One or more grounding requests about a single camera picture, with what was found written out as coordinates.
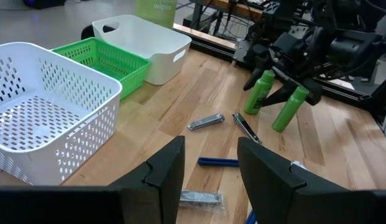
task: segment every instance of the green bottle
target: green bottle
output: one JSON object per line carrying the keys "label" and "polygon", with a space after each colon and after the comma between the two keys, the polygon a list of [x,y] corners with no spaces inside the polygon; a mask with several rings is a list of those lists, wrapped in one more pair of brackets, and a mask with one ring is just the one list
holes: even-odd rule
{"label": "green bottle", "polygon": [[309,91],[305,87],[299,86],[296,88],[292,96],[288,99],[287,103],[282,108],[280,114],[278,114],[277,119],[274,121],[274,131],[281,133],[285,130],[298,111],[299,107],[305,101],[307,95],[309,95]]}
{"label": "green bottle", "polygon": [[136,1],[136,16],[172,29],[176,5],[177,0],[138,0]]}
{"label": "green bottle", "polygon": [[271,70],[266,70],[262,78],[256,81],[255,86],[250,91],[244,111],[247,114],[257,114],[262,107],[262,102],[266,99],[273,87],[275,74]]}

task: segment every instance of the bottle cap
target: bottle cap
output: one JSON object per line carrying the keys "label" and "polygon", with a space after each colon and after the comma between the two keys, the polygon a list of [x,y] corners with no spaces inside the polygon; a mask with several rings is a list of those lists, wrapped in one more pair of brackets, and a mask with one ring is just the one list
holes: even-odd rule
{"label": "bottle cap", "polygon": [[300,100],[305,100],[307,95],[309,95],[309,90],[303,86],[298,86],[298,88],[296,88],[296,90],[293,92],[293,96]]}
{"label": "bottle cap", "polygon": [[263,75],[262,75],[262,78],[260,78],[261,80],[265,81],[265,82],[268,82],[268,83],[271,83],[274,81],[274,78],[275,78],[275,74],[273,71],[271,70],[266,70]]}

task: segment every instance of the plastic package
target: plastic package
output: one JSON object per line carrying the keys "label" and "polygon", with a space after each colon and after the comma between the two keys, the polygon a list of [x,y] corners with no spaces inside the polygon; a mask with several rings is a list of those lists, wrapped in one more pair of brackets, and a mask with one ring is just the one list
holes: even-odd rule
{"label": "plastic package", "polygon": [[206,212],[225,211],[224,200],[221,194],[191,190],[182,190],[179,206],[183,208],[197,208]]}

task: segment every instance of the white storage bin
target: white storage bin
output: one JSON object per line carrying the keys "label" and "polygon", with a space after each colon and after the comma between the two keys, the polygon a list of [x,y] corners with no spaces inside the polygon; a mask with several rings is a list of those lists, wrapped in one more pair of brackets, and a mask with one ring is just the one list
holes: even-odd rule
{"label": "white storage bin", "polygon": [[0,45],[0,169],[59,185],[116,128],[121,84],[34,44]]}
{"label": "white storage bin", "polygon": [[[103,27],[117,27],[104,33]],[[182,70],[191,38],[133,15],[93,22],[94,35],[152,62],[147,82],[163,85]]]}

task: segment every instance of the blue pen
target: blue pen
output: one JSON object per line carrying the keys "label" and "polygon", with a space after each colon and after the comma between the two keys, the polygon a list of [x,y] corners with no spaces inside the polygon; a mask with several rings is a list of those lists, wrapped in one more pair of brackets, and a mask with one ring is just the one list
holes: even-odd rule
{"label": "blue pen", "polygon": [[226,166],[226,167],[239,167],[237,159],[218,159],[218,158],[198,158],[198,164],[201,166]]}
{"label": "blue pen", "polygon": [[245,224],[255,224],[256,223],[256,216],[254,211],[252,210],[247,218],[247,221]]}

